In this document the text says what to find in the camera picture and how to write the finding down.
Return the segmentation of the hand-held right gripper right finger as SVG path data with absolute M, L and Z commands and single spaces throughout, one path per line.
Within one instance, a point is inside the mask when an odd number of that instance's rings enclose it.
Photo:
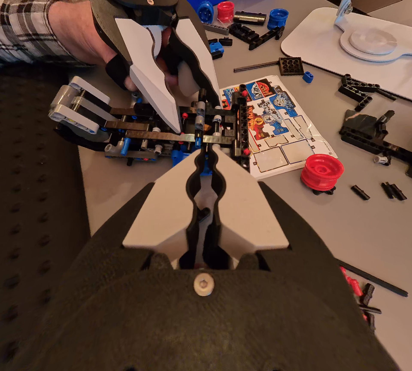
M 214 270 L 257 251 L 286 249 L 289 241 L 258 181 L 216 146 L 209 151 L 211 187 L 217 195 L 206 231 L 203 260 Z

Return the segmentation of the toy brick truck chassis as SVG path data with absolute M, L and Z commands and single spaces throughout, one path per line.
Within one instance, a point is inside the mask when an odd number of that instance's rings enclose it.
M 173 131 L 155 108 L 143 101 L 141 92 L 131 93 L 131 107 L 110 106 L 110 98 L 75 76 L 56 94 L 49 118 L 57 122 L 59 136 L 77 146 L 103 152 L 109 159 L 156 162 L 169 157 L 178 165 L 194 151 L 206 152 L 202 175 L 210 175 L 208 152 L 213 146 L 250 172 L 247 103 L 235 93 L 234 106 L 223 109 L 207 100 L 205 89 L 191 106 L 178 106 L 181 131 Z

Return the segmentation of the person's left forearm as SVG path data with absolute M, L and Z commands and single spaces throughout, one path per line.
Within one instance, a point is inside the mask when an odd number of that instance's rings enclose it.
M 49 23 L 52 4 L 69 0 L 0 0 L 0 64 L 77 65 Z

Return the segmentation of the grey desk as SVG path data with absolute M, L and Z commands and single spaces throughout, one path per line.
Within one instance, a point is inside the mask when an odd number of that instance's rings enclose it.
M 278 74 L 276 67 L 234 73 L 233 69 L 278 59 L 285 36 L 314 9 L 329 6 L 325 0 L 233 0 L 236 9 L 269 13 L 273 8 L 289 11 L 283 38 L 270 41 L 253 52 L 234 40 L 217 60 L 220 88 Z M 344 165 L 336 192 L 313 195 L 300 181 L 300 171 L 283 173 L 264 182 L 300 214 L 318 233 L 333 255 L 407 291 L 401 297 L 376 287 L 372 304 L 382 310 L 375 320 L 376 335 L 400 366 L 411 370 L 411 178 L 403 162 L 392 160 L 389 167 L 373 162 L 373 155 L 341 141 L 338 131 L 353 101 L 337 90 L 340 78 L 305 65 L 314 75 L 312 84 L 300 77 L 281 77 L 320 134 L 329 142 Z M 363 112 L 379 117 L 388 110 L 395 115 L 388 124 L 387 140 L 411 149 L 411 103 L 391 101 L 380 95 Z M 127 167 L 122 161 L 106 159 L 101 153 L 79 148 L 91 234 L 146 183 L 170 168 L 170 161 L 138 162 Z M 389 199 L 382 182 L 396 184 L 407 200 Z M 370 199 L 364 201 L 351 191 L 357 185 Z

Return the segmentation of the person's left hand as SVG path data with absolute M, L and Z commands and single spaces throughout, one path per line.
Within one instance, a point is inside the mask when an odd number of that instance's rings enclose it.
M 105 66 L 117 55 L 96 31 L 88 0 L 55 2 L 48 20 L 60 44 L 80 62 Z

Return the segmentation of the grey brick beam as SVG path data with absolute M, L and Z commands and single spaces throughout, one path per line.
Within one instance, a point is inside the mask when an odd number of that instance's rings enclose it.
M 229 35 L 229 28 L 224 27 L 224 26 L 219 26 L 215 24 L 209 24 L 209 23 L 203 23 L 202 26 L 205 29 L 205 31 L 212 32 L 212 33 L 218 33 L 224 36 Z

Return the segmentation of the blue toy wheel rim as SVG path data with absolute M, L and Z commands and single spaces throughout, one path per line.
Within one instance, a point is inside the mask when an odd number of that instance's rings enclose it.
M 286 9 L 276 8 L 272 9 L 269 14 L 267 23 L 268 30 L 274 30 L 275 28 L 284 27 L 289 16 L 289 12 Z
M 202 23 L 212 24 L 214 21 L 214 6 L 208 0 L 202 1 L 197 8 L 197 15 Z

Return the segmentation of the red toy wheel rim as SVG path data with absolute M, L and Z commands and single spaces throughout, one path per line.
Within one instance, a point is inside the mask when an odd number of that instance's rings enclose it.
M 300 179 L 310 189 L 329 190 L 344 172 L 343 164 L 326 154 L 313 154 L 305 161 Z
M 222 23 L 232 23 L 234 18 L 234 3 L 223 1 L 217 5 L 217 19 Z

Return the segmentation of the glossy black brick panel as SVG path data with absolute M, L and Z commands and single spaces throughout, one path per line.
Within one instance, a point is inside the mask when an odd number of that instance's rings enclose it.
M 263 26 L 267 15 L 264 13 L 236 11 L 234 13 L 233 22 L 246 25 Z

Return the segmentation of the colourful sticker sheet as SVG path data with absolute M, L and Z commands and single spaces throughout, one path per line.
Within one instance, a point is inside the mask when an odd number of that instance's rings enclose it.
M 246 82 L 250 174 L 262 180 L 305 166 L 314 154 L 337 158 L 277 75 Z

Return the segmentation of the black perforated brick plate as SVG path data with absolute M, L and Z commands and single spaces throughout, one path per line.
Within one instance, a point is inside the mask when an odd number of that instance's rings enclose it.
M 303 76 L 305 73 L 301 57 L 280 57 L 279 71 L 282 76 Z

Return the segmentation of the white stand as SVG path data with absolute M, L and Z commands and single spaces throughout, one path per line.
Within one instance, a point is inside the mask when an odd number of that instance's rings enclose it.
M 411 26 L 350 13 L 351 8 L 351 0 L 341 0 L 338 9 L 313 10 L 282 41 L 282 52 L 411 100 Z

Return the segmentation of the pile of small brick pieces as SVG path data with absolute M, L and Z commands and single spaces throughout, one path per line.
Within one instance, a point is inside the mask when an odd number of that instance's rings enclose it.
M 382 311 L 378 308 L 372 307 L 370 302 L 373 298 L 375 291 L 375 286 L 371 283 L 367 283 L 363 288 L 359 284 L 358 280 L 347 275 L 347 270 L 340 266 L 340 270 L 347 281 L 349 287 L 352 289 L 353 294 L 356 296 L 358 301 L 358 307 L 360 308 L 363 318 L 368 323 L 368 327 L 373 334 L 375 334 L 375 316 L 380 315 Z

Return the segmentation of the black perforated mat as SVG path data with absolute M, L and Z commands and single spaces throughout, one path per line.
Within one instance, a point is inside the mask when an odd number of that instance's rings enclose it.
M 78 148 L 48 117 L 66 82 L 53 66 L 1 68 L 1 370 L 25 350 L 90 237 Z

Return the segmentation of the long black axle rod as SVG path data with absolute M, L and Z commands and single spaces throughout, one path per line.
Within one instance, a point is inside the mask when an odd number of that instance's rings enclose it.
M 337 258 L 335 258 L 335 260 L 337 261 L 337 263 L 339 264 L 340 267 L 346 269 L 347 271 L 349 271 L 349 272 L 351 272 L 351 273 L 353 273 L 357 276 L 362 277 L 365 280 L 371 281 L 372 283 L 374 283 L 374 284 L 376 284 L 376 285 L 378 285 L 378 286 L 380 286 L 380 287 L 382 287 L 382 288 L 384 288 L 388 291 L 391 291 L 391 292 L 393 292 L 393 293 L 395 293 L 399 296 L 402 296 L 402 297 L 405 297 L 405 298 L 407 298 L 409 296 L 407 291 L 405 291 L 405 290 L 403 290 L 403 289 L 401 289 L 401 288 L 399 288 L 399 287 L 397 287 L 397 286 L 395 286 L 395 285 L 393 285 L 393 284 L 391 284 L 387 281 L 384 281 L 384 280 L 382 280 L 382 279 L 380 279 L 376 276 L 373 276 L 373 275 L 369 274 L 368 272 L 365 272 L 365 271 L 363 271 L 363 270 L 361 270 L 357 267 L 354 267 L 353 265 L 350 265 L 350 264 L 348 264 L 348 263 L 346 263 L 342 260 L 339 260 Z

